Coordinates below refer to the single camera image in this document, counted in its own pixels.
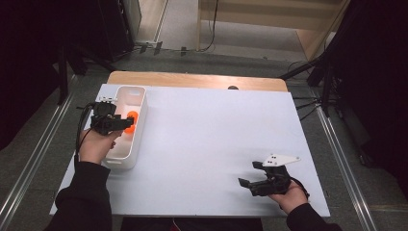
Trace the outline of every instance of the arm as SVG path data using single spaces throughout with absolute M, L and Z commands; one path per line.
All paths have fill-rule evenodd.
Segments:
M 106 181 L 110 170 L 100 166 L 121 132 L 101 136 L 89 131 L 80 149 L 80 162 L 68 188 L 56 198 L 57 213 L 45 230 L 112 230 Z
M 286 194 L 271 194 L 288 214 L 286 223 L 292 231 L 341 231 L 338 224 L 328 224 L 308 203 L 305 193 L 295 182 L 291 182 Z

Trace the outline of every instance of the orange object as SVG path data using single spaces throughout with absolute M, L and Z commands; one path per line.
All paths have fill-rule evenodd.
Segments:
M 133 118 L 133 124 L 126 128 L 123 132 L 126 134 L 130 134 L 130 133 L 134 133 L 135 132 L 135 128 L 136 128 L 136 121 L 138 120 L 138 116 L 139 114 L 135 111 L 130 111 L 127 115 L 127 117 L 132 117 Z

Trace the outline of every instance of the white tabletop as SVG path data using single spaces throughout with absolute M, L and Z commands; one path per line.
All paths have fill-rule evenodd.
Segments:
M 103 85 L 97 98 L 115 97 L 118 87 Z M 290 93 L 146 87 L 146 99 L 136 165 L 113 170 L 107 182 L 114 215 L 284 216 L 275 202 L 252 196 L 238 181 L 265 180 L 252 162 L 275 153 L 300 157 L 287 165 L 289 174 L 305 185 L 315 210 L 330 216 Z M 73 173 L 71 161 L 61 189 Z

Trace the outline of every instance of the black sleeve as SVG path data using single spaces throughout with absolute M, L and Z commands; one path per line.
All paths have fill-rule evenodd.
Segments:
M 45 230 L 112 230 L 109 173 L 100 165 L 79 162 L 70 186 L 58 193 L 57 213 Z
M 292 231 L 342 231 L 336 223 L 326 223 L 309 203 L 292 210 L 286 220 Z

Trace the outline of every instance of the hand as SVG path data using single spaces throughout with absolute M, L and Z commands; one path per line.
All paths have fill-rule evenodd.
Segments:
M 308 202 L 305 192 L 294 181 L 289 185 L 286 194 L 270 194 L 268 196 L 278 202 L 287 215 L 297 206 Z
M 82 131 L 80 141 L 82 139 L 84 141 L 79 150 L 80 162 L 92 162 L 100 165 L 109 150 L 114 148 L 115 139 L 120 137 L 122 132 L 113 131 L 106 136 L 102 136 L 93 130 Z

